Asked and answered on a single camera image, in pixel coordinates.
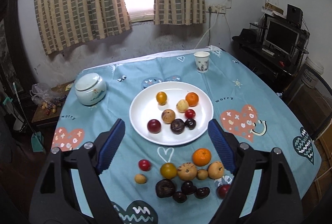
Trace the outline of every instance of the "wall socket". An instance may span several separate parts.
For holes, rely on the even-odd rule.
[[[212,9],[212,13],[226,13],[226,6],[218,6],[218,5],[207,5],[205,11],[209,12],[209,7]]]

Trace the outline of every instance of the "plate rim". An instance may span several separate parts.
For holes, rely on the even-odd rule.
[[[212,107],[212,117],[209,119],[209,121],[213,119],[213,115],[214,115],[214,112],[215,112],[214,107],[213,107],[213,103],[212,103],[210,97],[209,97],[209,96],[208,96],[208,95],[207,95],[202,89],[200,89],[199,87],[197,87],[197,86],[195,86],[195,85],[192,85],[192,84],[190,84],[190,83],[185,83],[185,82],[167,81],[167,82],[161,82],[161,83],[188,84],[188,85],[191,85],[191,86],[197,88],[197,89],[200,90],[201,92],[203,92],[203,94],[205,94],[205,95],[207,96],[208,100],[210,101],[211,107]],[[137,98],[140,94],[142,94],[145,90],[147,90],[147,89],[149,89],[149,88],[151,88],[151,87],[153,87],[153,86],[160,85],[161,83],[157,83],[157,84],[154,84],[154,85],[150,85],[149,87],[143,89],[143,90],[142,90],[141,92],[139,92],[139,93],[134,97],[134,99],[132,100],[132,103],[130,104],[130,107],[129,107],[129,120],[130,120],[130,124],[132,125],[133,129],[134,129],[134,130],[136,131],[136,133],[137,133],[139,136],[141,136],[143,139],[146,139],[147,141],[152,142],[152,143],[154,143],[154,144],[165,145],[165,146],[178,146],[178,145],[188,144],[188,143],[191,143],[192,141],[198,139],[200,136],[202,136],[202,135],[207,131],[207,129],[208,129],[208,125],[206,126],[206,128],[204,129],[204,131],[203,131],[200,135],[198,135],[198,136],[196,136],[196,137],[194,137],[194,138],[192,138],[192,139],[190,139],[190,140],[188,140],[188,141],[185,141],[185,142],[179,142],[179,143],[176,143],[176,144],[169,144],[169,143],[156,142],[156,141],[154,141],[154,140],[152,140],[152,139],[150,139],[150,138],[148,138],[148,137],[143,136],[143,135],[140,134],[140,132],[137,131],[137,129],[135,128],[134,124],[132,123],[132,113],[131,113],[131,112],[132,112],[132,105],[133,105],[134,101],[135,101],[136,98]]]

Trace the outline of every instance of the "pink heart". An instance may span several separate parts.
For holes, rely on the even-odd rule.
[[[256,123],[257,120],[257,111],[250,104],[244,105],[241,112],[227,110],[220,115],[220,122],[225,131],[244,137],[250,142],[253,142],[254,139],[254,135],[250,133],[250,130],[254,129],[253,123]]]
[[[69,151],[76,149],[84,139],[84,130],[77,128],[70,133],[64,127],[59,127],[55,130],[52,146],[59,147],[61,151]]]

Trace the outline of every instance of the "monitor screen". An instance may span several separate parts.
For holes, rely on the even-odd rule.
[[[292,44],[296,44],[298,33],[273,21],[270,21],[266,40],[286,53],[292,50]]]

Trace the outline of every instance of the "blue tablecloth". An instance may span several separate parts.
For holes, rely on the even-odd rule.
[[[124,223],[208,223],[222,202],[216,195],[220,184],[230,184],[233,175],[226,171],[218,179],[193,182],[197,187],[208,186],[211,194],[199,200],[190,195],[183,204],[172,198],[160,199],[155,184],[162,179],[159,169],[165,162],[179,166],[190,162],[198,148],[208,148],[212,161],[219,160],[207,132],[199,139],[173,148],[150,143],[131,126],[129,107],[134,97],[154,83],[176,80],[190,83],[208,94],[214,105],[214,118],[225,131],[235,134],[239,142],[254,149],[271,151],[282,149],[294,174],[300,196],[312,183],[321,163],[320,155],[303,130],[300,122],[282,100],[254,73],[224,51],[210,52],[209,71],[196,71],[193,54],[169,58],[96,67],[81,72],[77,78],[96,72],[107,83],[107,94],[93,106],[80,104],[71,89],[62,109],[52,147],[75,149],[87,141],[94,141],[110,130],[117,118],[124,120],[126,134],[109,167],[100,179]],[[152,169],[142,172],[140,159],[148,159]],[[77,198],[83,213],[92,216],[80,184],[78,172],[72,171]],[[134,176],[144,173],[146,184],[136,184]],[[251,212],[257,193],[260,171],[254,174],[245,207],[241,215]],[[178,189],[179,178],[175,178]]]

